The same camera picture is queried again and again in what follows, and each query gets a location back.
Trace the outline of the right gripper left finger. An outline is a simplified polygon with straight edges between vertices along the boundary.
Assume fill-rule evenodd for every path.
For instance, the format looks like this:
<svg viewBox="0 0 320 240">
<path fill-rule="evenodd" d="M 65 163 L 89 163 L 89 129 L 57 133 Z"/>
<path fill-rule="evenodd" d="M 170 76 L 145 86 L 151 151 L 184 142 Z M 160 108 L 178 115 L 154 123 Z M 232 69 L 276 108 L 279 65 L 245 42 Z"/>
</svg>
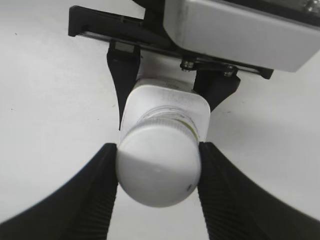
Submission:
<svg viewBox="0 0 320 240">
<path fill-rule="evenodd" d="M 0 225 L 2 240 L 105 240 L 116 200 L 117 146 L 106 143 L 67 183 Z"/>
</svg>

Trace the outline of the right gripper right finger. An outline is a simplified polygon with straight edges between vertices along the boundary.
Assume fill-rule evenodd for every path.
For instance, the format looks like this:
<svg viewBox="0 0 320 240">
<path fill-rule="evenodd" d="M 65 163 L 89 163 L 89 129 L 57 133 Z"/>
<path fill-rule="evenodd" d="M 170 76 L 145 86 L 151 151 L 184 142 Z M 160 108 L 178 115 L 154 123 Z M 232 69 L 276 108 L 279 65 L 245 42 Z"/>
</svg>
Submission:
<svg viewBox="0 0 320 240">
<path fill-rule="evenodd" d="M 258 186 L 211 142 L 200 142 L 198 196 L 211 240 L 318 240 L 319 220 Z"/>
</svg>

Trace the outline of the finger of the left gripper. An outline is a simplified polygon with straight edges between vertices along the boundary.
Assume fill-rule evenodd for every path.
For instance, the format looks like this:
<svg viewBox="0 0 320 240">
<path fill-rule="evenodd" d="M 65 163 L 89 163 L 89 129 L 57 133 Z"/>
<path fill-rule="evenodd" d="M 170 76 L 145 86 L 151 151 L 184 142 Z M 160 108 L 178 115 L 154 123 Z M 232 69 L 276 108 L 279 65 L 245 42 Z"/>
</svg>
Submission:
<svg viewBox="0 0 320 240">
<path fill-rule="evenodd" d="M 127 98 L 137 81 L 141 49 L 139 46 L 110 41 L 106 60 L 116 91 L 119 123 L 121 123 Z"/>
<path fill-rule="evenodd" d="M 207 101 L 212 112 L 237 91 L 241 83 L 237 73 L 237 70 L 225 72 L 215 69 L 198 69 L 192 90 Z"/>
</svg>

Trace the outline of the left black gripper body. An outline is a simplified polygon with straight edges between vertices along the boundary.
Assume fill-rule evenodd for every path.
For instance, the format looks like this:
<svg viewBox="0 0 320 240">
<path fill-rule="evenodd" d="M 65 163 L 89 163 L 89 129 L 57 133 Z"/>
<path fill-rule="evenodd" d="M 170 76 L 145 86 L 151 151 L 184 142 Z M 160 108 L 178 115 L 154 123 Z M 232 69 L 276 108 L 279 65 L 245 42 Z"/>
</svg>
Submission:
<svg viewBox="0 0 320 240">
<path fill-rule="evenodd" d="M 164 28 L 165 1 L 137 0 L 145 9 L 143 18 L 74 5 L 68 10 L 68 35 L 84 36 L 104 42 L 118 41 L 140 49 L 181 60 L 183 71 L 217 71 L 231 76 L 237 71 L 270 79 L 273 69 L 226 60 L 179 47 Z"/>
</svg>

